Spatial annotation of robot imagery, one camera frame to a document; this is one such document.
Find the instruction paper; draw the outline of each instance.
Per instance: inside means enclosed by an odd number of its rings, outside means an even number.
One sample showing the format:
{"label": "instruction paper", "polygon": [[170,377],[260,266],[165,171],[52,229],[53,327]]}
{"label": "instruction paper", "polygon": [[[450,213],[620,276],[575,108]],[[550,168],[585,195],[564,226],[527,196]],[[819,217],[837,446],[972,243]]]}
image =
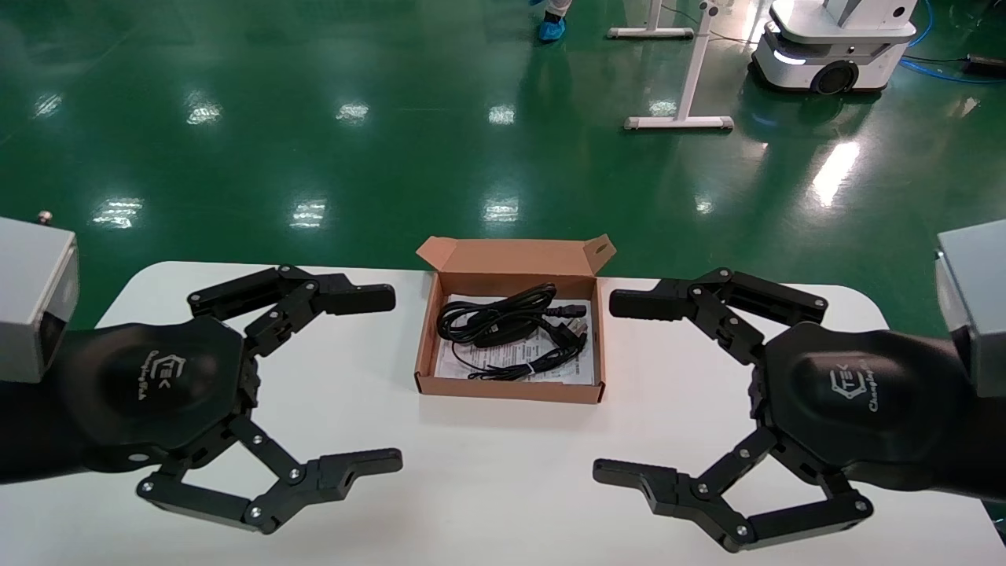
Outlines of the instruction paper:
{"label": "instruction paper", "polygon": [[[506,298],[467,298],[465,296],[451,296],[449,301],[469,302],[484,305],[496,303]],[[583,306],[586,308],[586,317],[580,320],[586,323],[586,344],[583,346],[583,352],[580,352],[579,356],[575,359],[566,362],[554,370],[542,372],[540,374],[532,374],[521,381],[532,383],[558,382],[566,385],[595,385],[594,321],[591,319],[591,302],[584,300],[556,300],[553,301],[548,307],[549,309],[552,309],[566,306]],[[551,325],[558,325],[560,323],[568,324],[572,321],[569,319],[558,319],[555,317],[545,317],[544,319]],[[460,319],[458,320],[457,325],[460,326],[466,321],[467,319]],[[440,342],[436,375],[441,378],[467,380],[468,375],[475,370],[465,366],[454,357],[454,354],[451,352],[451,346],[454,343],[449,341]],[[534,332],[534,334],[523,341],[493,348],[475,348],[473,345],[454,345],[454,352],[456,352],[458,357],[462,360],[473,366],[488,368],[489,366],[503,367],[515,366],[517,364],[527,364],[544,356],[554,348],[555,345],[552,344],[548,335],[538,329]]]}

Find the blue cable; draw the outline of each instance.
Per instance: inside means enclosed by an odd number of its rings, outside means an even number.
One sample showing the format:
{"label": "blue cable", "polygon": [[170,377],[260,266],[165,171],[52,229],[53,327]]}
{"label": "blue cable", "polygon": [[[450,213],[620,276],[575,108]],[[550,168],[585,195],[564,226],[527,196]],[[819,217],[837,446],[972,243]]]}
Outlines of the blue cable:
{"label": "blue cable", "polygon": [[[919,41],[925,39],[926,36],[930,34],[930,31],[933,30],[933,25],[936,23],[936,16],[934,15],[933,11],[933,3],[930,2],[930,0],[924,0],[924,1],[926,2],[926,10],[930,13],[930,22],[926,26],[926,29],[924,29],[923,32],[918,34],[918,37],[915,37],[914,39],[908,42],[908,47],[914,47],[915,45],[918,44]],[[939,72],[933,70],[932,68],[928,68],[915,62],[904,59],[901,59],[900,63],[905,68],[909,68],[911,70],[914,70],[915,72],[921,72],[927,76],[932,76],[934,78],[942,78],[944,80],[950,80],[952,82],[964,82],[966,84],[1002,84],[1003,82],[1006,82],[1006,79],[975,80],[972,78],[958,78],[957,76],[947,76],[945,74],[940,74]]]}
{"label": "blue cable", "polygon": [[925,39],[926,36],[930,34],[930,31],[933,29],[933,24],[936,23],[936,16],[933,15],[933,4],[930,2],[930,0],[926,0],[926,11],[930,13],[930,23],[929,25],[926,26],[926,29],[924,29],[923,32],[918,34],[918,37],[915,37],[908,43],[909,47],[914,47],[915,45],[918,44],[919,41]]}
{"label": "blue cable", "polygon": [[932,68],[927,68],[927,67],[925,67],[925,66],[923,66],[920,64],[915,64],[915,63],[913,63],[911,61],[907,61],[907,60],[904,60],[904,59],[901,59],[901,64],[905,68],[910,68],[911,70],[914,70],[915,72],[921,72],[923,74],[926,74],[928,76],[933,76],[934,78],[943,78],[944,80],[950,80],[952,82],[965,82],[967,84],[1002,84],[1003,82],[1006,82],[1006,79],[1003,79],[1003,80],[975,80],[975,79],[972,79],[972,78],[958,78],[957,76],[947,76],[945,74],[940,74],[939,72],[933,70]]}

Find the person's leg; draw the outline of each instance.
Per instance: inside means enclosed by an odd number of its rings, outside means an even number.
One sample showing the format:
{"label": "person's leg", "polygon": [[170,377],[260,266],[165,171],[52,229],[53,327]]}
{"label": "person's leg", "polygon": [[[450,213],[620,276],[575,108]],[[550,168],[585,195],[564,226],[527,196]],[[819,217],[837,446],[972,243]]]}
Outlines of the person's leg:
{"label": "person's leg", "polygon": [[548,0],[545,6],[545,19],[538,28],[538,38],[548,43],[555,41],[565,32],[565,13],[572,0]]}

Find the cable connector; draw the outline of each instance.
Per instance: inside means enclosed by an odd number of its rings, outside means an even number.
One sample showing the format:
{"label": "cable connector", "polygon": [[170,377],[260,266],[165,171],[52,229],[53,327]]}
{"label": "cable connector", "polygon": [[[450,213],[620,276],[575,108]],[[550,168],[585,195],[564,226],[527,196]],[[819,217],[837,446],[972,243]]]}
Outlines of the cable connector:
{"label": "cable connector", "polygon": [[586,344],[586,323],[576,319],[569,325],[558,325],[549,330],[548,336],[557,348],[580,350]]}
{"label": "cable connector", "polygon": [[568,325],[568,328],[569,331],[572,334],[576,335],[577,337],[582,338],[583,335],[586,334],[586,322],[583,321],[582,319],[577,319],[573,321]]}
{"label": "cable connector", "polygon": [[568,305],[555,309],[546,309],[545,317],[557,317],[559,319],[581,319],[586,317],[586,308],[581,305]]}

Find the white table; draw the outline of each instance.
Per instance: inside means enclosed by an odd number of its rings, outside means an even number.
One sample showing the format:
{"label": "white table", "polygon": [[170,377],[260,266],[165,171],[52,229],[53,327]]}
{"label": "white table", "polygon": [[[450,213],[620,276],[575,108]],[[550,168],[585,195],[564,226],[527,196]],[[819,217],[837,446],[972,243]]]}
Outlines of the white table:
{"label": "white table", "polygon": [[[182,323],[190,292],[262,266],[154,264],[130,280],[101,326]],[[698,474],[752,430],[749,370],[691,325],[612,319],[604,309],[609,387],[598,406],[426,397],[415,392],[411,373],[429,274],[308,268],[341,270],[357,285],[390,282],[398,307],[319,318],[264,360],[255,420],[301,461],[397,447],[402,471],[363,478],[345,502],[308,508],[269,537],[155,509],[133,493],[149,468],[2,487],[0,563],[943,566],[1006,559],[977,501],[869,486],[857,487],[876,513],[851,531],[729,555],[698,527],[651,515],[638,492],[591,476],[598,457]],[[607,297],[653,281],[603,285]],[[856,292],[798,288],[828,300],[828,328],[885,328],[877,308]],[[749,320],[769,336],[782,330]],[[242,496],[274,481],[237,446],[190,479]],[[771,458],[728,493],[744,514],[820,498]]]}

